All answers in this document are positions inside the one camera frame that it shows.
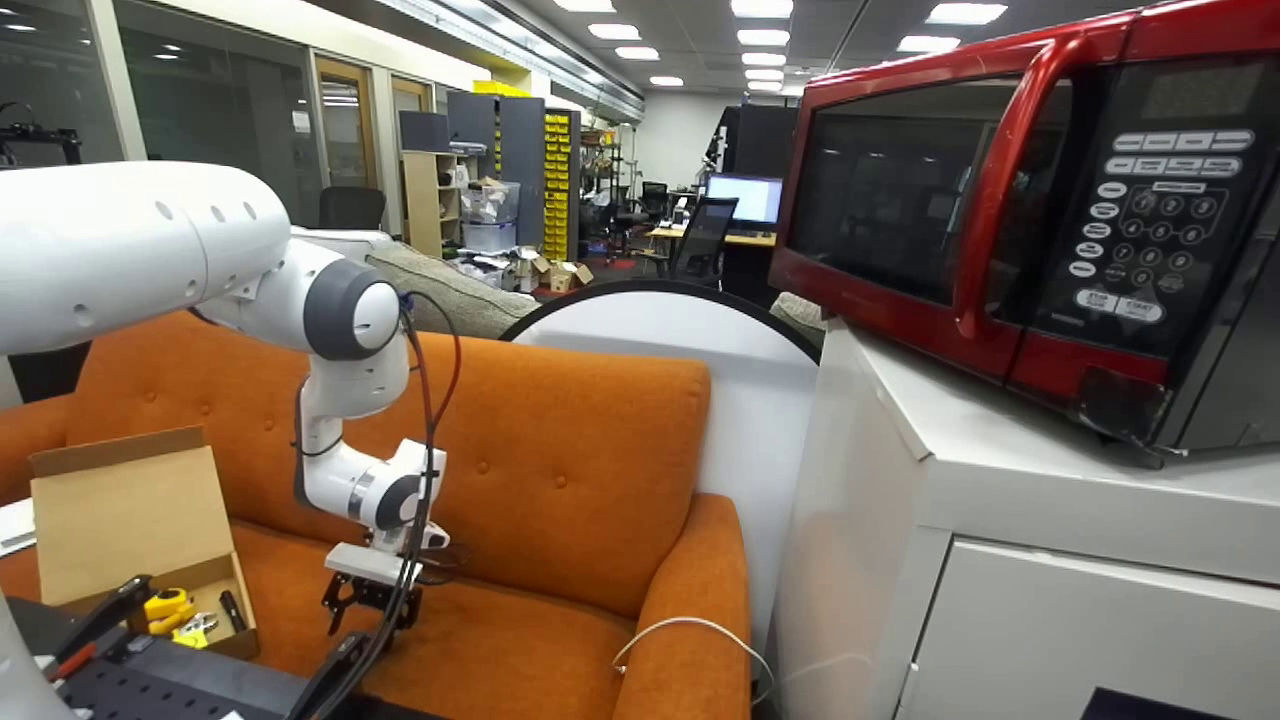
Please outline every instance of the box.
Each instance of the box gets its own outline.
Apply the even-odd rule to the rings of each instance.
[[[132,438],[45,454],[33,461],[39,602],[92,609],[130,576],[183,587],[218,616],[209,648],[255,654],[255,616],[244,587],[234,524],[201,432]],[[244,634],[221,597],[234,594]]]

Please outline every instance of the microwave button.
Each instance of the microwave button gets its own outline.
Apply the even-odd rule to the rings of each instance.
[[[1210,229],[1205,229],[1205,223],[1190,223],[1190,229],[1176,234],[1176,240],[1190,246],[1190,247],[1196,247],[1196,246],[1210,240]]]
[[[1176,148],[1179,153],[1210,153],[1212,148],[1212,133],[1179,133]]]
[[[1190,211],[1193,211],[1196,219],[1212,219],[1212,215],[1216,215],[1216,197],[1196,197],[1196,200],[1190,203]]]
[[[1205,163],[1201,163],[1201,177],[1212,177],[1212,180],[1230,180],[1230,177],[1240,177],[1240,157],[1210,157]]]
[[[1122,197],[1129,197],[1129,185],[1109,180],[1109,185],[1098,190],[1098,197],[1101,197],[1101,200],[1122,200]]]
[[[1116,215],[1122,215],[1122,203],[1091,203],[1087,215],[1098,215],[1098,219],[1116,219]]]
[[[1101,289],[1082,289],[1082,291],[1075,291],[1075,303],[1082,303],[1082,308],[1091,308],[1091,314],[1116,314],[1116,295],[1111,295],[1111,291],[1101,291]]]
[[[1148,229],[1148,240],[1153,240],[1153,246],[1164,246],[1169,235],[1171,235],[1171,223],[1153,223],[1153,229]]]
[[[1148,223],[1123,219],[1123,223],[1122,223],[1122,235],[1123,235],[1123,240],[1146,240],[1146,235],[1148,235]]]
[[[1164,157],[1141,157],[1132,172],[1138,172],[1138,177],[1164,177],[1164,167],[1169,167]]]
[[[1243,153],[1251,148],[1251,133],[1212,133],[1216,153]]]
[[[1129,197],[1129,211],[1132,215],[1153,215],[1157,211],[1157,192],[1138,192],[1138,197]]]
[[[1157,203],[1160,215],[1179,215],[1183,208],[1190,208],[1183,197],[1160,197],[1160,203]]]
[[[1087,279],[1087,275],[1098,275],[1098,264],[1071,260],[1069,273]]]
[[[1123,279],[1129,279],[1129,269],[1123,269],[1123,264],[1111,264],[1111,269],[1103,273],[1103,279],[1109,279],[1109,283],[1123,283]]]
[[[1138,321],[1138,324],[1160,324],[1164,308],[1141,295],[1122,295],[1116,315]]]
[[[1109,159],[1109,177],[1132,177],[1138,172],[1138,157],[1111,157]]]
[[[1148,136],[1141,136],[1141,133],[1123,133],[1123,136],[1116,136],[1111,148],[1116,148],[1116,153],[1146,153],[1146,139],[1148,139]]]
[[[1201,177],[1201,157],[1169,157],[1164,177]]]
[[[1157,279],[1157,291],[1160,291],[1160,295],[1176,295],[1176,291],[1183,291],[1183,289],[1190,289],[1190,279],[1176,275],[1176,273],[1164,273],[1164,275]]]
[[[1111,235],[1111,223],[1085,223],[1085,235],[1087,235],[1087,240],[1109,240],[1109,235]]]
[[[1153,291],[1153,279],[1157,279],[1157,275],[1153,275],[1153,269],[1146,269],[1146,264],[1132,269],[1132,275],[1129,275],[1129,283],[1132,283],[1138,291]]]
[[[1075,258],[1085,258],[1085,260],[1101,260],[1109,247],[1101,247],[1101,246],[1075,246]]]
[[[1160,253],[1160,247],[1146,247],[1146,253],[1138,258],[1138,264],[1157,269],[1157,264],[1164,264],[1164,253]]]
[[[1146,136],[1146,153],[1171,153],[1176,148],[1176,133],[1148,133]]]

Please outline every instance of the office chair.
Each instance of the office chair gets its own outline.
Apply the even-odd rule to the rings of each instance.
[[[321,229],[385,229],[385,208],[380,190],[324,190]]]
[[[702,200],[683,229],[677,258],[667,260],[667,279],[721,289],[724,234],[731,223],[735,200]]]

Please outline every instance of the yellow tool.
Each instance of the yellow tool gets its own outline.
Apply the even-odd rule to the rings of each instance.
[[[182,628],[198,616],[198,605],[183,587],[166,587],[166,594],[147,597],[145,616],[147,616],[154,638],[168,638],[173,628]]]

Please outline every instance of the microwave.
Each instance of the microwave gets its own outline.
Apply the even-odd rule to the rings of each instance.
[[[1280,4],[803,89],[771,283],[1122,450],[1280,445]]]

